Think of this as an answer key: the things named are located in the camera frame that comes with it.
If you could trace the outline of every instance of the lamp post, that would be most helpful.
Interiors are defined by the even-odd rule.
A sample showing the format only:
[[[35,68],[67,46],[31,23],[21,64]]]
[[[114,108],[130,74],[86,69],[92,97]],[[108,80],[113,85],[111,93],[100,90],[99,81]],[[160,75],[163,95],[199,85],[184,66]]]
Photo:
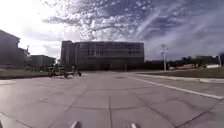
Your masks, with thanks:
[[[162,44],[162,56],[163,56],[163,66],[164,66],[164,71],[166,71],[166,45],[165,44]]]
[[[222,59],[220,55],[218,55],[218,59],[219,59],[219,66],[222,67]]]

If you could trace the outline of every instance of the pole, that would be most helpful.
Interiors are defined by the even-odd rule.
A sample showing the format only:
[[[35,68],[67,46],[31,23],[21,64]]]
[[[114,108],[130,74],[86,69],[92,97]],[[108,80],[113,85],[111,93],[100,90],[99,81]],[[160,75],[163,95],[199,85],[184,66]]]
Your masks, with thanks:
[[[162,55],[163,55],[163,66],[164,66],[164,71],[166,71],[166,46],[165,44],[162,44]]]
[[[127,64],[124,64],[124,71],[127,71]]]
[[[166,54],[163,53],[164,71],[166,71]]]
[[[218,58],[219,58],[219,66],[222,67],[222,59],[221,59],[221,56],[219,55]]]

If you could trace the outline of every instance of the low building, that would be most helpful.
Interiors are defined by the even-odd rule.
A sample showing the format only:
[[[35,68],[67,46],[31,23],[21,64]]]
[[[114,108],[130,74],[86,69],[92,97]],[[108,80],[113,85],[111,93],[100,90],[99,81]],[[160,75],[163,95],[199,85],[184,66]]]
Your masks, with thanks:
[[[198,65],[196,64],[185,64],[179,67],[176,67],[177,70],[186,70],[186,69],[195,69],[198,68]]]
[[[219,68],[219,67],[221,67],[221,66],[218,65],[218,64],[207,64],[207,65],[205,65],[205,67],[206,67],[206,68]]]
[[[31,55],[29,61],[33,67],[48,67],[55,63],[55,58],[45,55]]]
[[[127,69],[144,62],[144,44],[63,41],[61,63],[81,69]]]

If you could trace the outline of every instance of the pavement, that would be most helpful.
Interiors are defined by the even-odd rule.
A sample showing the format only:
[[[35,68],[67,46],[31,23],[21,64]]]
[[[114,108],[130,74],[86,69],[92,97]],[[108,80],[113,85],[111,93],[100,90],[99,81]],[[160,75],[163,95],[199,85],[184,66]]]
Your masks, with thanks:
[[[224,85],[131,73],[0,81],[3,128],[223,128]]]
[[[168,80],[182,80],[187,82],[199,82],[199,83],[214,83],[224,84],[224,79],[216,78],[193,78],[193,77],[176,77],[176,76],[158,76],[158,75],[146,75],[144,73],[138,73],[139,76],[148,76],[151,78],[168,79]]]

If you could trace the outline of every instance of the building facade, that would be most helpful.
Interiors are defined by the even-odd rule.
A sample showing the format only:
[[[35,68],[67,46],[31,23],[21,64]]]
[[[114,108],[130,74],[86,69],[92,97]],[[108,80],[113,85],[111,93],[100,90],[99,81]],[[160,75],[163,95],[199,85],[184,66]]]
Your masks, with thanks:
[[[31,55],[30,65],[33,67],[49,67],[55,63],[55,58],[45,55]]]
[[[20,38],[0,30],[0,65],[11,67],[24,66],[25,49],[18,47]]]
[[[63,41],[61,63],[82,69],[126,69],[144,62],[144,44]]]

